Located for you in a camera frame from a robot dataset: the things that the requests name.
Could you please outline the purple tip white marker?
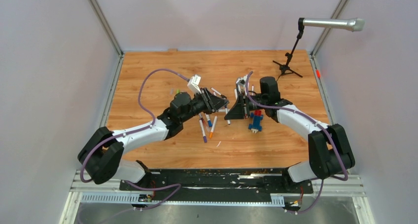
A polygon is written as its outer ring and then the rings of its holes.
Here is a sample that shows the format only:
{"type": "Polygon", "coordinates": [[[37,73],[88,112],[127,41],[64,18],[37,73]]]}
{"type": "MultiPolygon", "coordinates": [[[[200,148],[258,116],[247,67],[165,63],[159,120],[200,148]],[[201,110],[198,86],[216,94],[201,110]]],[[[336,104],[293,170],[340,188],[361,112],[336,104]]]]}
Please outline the purple tip white marker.
{"type": "Polygon", "coordinates": [[[203,141],[204,143],[207,143],[207,136],[206,136],[206,132],[205,132],[205,128],[204,128],[204,124],[202,122],[202,119],[199,119],[199,124],[200,124],[200,128],[201,128],[201,132],[202,132],[202,137],[203,137],[203,141]]]}

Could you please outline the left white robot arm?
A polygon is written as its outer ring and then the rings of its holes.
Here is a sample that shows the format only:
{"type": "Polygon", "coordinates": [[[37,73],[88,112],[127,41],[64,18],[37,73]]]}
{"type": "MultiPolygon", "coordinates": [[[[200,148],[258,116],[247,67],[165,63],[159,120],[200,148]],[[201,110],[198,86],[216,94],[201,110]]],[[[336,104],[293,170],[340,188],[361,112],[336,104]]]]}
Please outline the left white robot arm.
{"type": "Polygon", "coordinates": [[[193,97],[180,92],[161,115],[146,124],[115,131],[100,127],[77,159],[97,185],[119,179],[130,181],[137,190],[145,191],[151,185],[146,166],[138,161],[124,160],[122,156],[147,144],[170,139],[183,129],[184,122],[200,113],[217,112],[228,103],[227,99],[213,95],[207,88],[201,88],[201,93],[193,97]]]}

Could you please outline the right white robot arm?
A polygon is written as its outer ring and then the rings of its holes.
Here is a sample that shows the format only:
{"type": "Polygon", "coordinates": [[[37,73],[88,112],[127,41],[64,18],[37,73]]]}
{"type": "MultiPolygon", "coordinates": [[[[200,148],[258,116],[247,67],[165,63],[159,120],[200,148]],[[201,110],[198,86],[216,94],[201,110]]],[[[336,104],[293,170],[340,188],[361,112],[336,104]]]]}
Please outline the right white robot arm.
{"type": "Polygon", "coordinates": [[[254,117],[256,110],[275,122],[291,128],[308,142],[309,159],[288,167],[282,178],[284,191],[294,193],[301,182],[312,179],[327,179],[343,173],[348,179],[348,169],[355,166],[355,158],[343,126],[328,125],[303,113],[292,102],[284,99],[274,77],[259,80],[259,93],[251,93],[247,76],[236,81],[237,98],[225,115],[226,120],[254,117]]]}

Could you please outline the blue red toy robot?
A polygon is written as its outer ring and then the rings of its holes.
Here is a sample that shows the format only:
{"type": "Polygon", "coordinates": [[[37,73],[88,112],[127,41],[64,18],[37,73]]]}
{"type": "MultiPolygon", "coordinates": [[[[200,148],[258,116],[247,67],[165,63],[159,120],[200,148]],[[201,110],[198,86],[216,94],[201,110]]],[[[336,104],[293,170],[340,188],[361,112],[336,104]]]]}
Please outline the blue red toy robot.
{"type": "Polygon", "coordinates": [[[258,133],[262,131],[261,121],[263,120],[263,114],[261,110],[255,110],[251,112],[250,118],[252,119],[252,123],[249,124],[248,129],[252,133],[258,133]]]}

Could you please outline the black microphone tripod stand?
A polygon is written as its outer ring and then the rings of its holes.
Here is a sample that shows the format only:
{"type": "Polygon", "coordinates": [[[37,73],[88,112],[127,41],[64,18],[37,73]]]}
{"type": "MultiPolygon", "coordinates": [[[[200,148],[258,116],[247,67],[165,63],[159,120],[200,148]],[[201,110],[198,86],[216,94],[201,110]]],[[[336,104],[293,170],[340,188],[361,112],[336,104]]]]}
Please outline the black microphone tripod stand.
{"type": "Polygon", "coordinates": [[[295,43],[293,45],[293,48],[292,48],[291,52],[286,52],[285,53],[285,57],[287,58],[286,63],[285,64],[281,64],[281,63],[279,63],[279,62],[277,62],[275,60],[272,61],[273,63],[279,65],[280,74],[277,77],[276,81],[278,81],[284,75],[291,75],[291,74],[295,74],[298,77],[303,78],[303,76],[301,74],[299,74],[296,71],[292,70],[290,68],[289,64],[290,64],[290,62],[291,62],[291,60],[293,58],[293,54],[294,54],[294,51],[295,51],[295,49],[296,49],[296,47],[298,45],[298,42],[299,42],[299,40],[303,36],[304,28],[305,28],[304,25],[303,25],[304,19],[305,18],[299,18],[298,19],[298,34],[296,36],[296,41],[295,41],[295,43]]]}

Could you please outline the silver microphone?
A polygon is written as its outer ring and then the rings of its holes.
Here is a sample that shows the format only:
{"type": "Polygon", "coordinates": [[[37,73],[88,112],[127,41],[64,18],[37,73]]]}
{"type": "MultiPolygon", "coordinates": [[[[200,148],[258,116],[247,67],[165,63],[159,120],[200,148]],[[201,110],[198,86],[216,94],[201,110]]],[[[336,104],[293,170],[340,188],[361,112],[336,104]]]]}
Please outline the silver microphone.
{"type": "Polygon", "coordinates": [[[318,18],[299,18],[298,25],[303,27],[319,27],[331,29],[343,29],[350,32],[362,31],[365,20],[360,18],[352,19],[318,19],[318,18]]]}

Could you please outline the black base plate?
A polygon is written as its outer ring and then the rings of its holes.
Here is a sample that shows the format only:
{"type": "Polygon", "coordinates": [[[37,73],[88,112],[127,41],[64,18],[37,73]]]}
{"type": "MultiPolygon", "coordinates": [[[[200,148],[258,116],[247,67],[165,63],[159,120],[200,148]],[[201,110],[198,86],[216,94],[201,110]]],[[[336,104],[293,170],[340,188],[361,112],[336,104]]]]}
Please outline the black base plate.
{"type": "Polygon", "coordinates": [[[138,182],[145,188],[180,184],[171,201],[270,201],[271,194],[299,197],[313,193],[312,183],[292,184],[283,168],[152,169],[138,182]]]}

